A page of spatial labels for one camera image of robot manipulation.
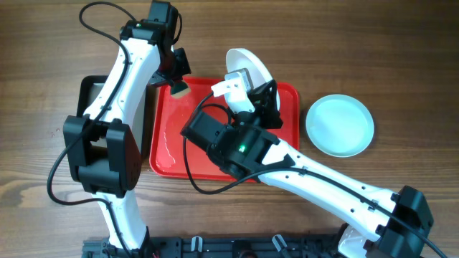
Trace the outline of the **green yellow sponge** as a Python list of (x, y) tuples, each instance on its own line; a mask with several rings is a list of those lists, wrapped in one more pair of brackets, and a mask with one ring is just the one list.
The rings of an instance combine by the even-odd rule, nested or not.
[(186, 96), (190, 92), (191, 89), (189, 88), (188, 84), (183, 80), (175, 81), (170, 89), (170, 95), (176, 99)]

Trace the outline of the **white round plate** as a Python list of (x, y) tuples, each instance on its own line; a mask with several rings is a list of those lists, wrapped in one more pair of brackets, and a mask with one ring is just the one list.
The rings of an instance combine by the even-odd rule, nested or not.
[(267, 67), (250, 50), (230, 49), (226, 54), (227, 81), (224, 94), (225, 102), (234, 113), (255, 111), (255, 101), (249, 100), (248, 94), (266, 82), (273, 80)]

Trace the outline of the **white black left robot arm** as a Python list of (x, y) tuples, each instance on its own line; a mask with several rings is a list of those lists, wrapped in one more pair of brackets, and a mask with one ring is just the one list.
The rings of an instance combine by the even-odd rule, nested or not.
[(174, 21), (129, 21), (116, 39), (118, 57), (102, 90), (64, 123), (72, 179), (100, 204), (110, 231), (107, 257), (154, 256), (134, 192), (141, 153), (132, 128), (147, 85), (170, 85), (175, 98), (190, 91), (182, 80), (190, 72), (186, 55), (173, 48), (180, 30)]

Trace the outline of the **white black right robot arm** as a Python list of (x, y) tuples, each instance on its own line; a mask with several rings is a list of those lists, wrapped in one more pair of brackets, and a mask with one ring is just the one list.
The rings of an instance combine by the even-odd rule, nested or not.
[(425, 246), (444, 253), (428, 238), (432, 213), (424, 195), (409, 186), (395, 193), (354, 180), (292, 148), (270, 133), (283, 122), (277, 83), (254, 79), (257, 70), (230, 70), (212, 86), (235, 119), (218, 125), (206, 144), (209, 158), (238, 181), (254, 178), (303, 197), (346, 222), (338, 252), (345, 257), (419, 257)]

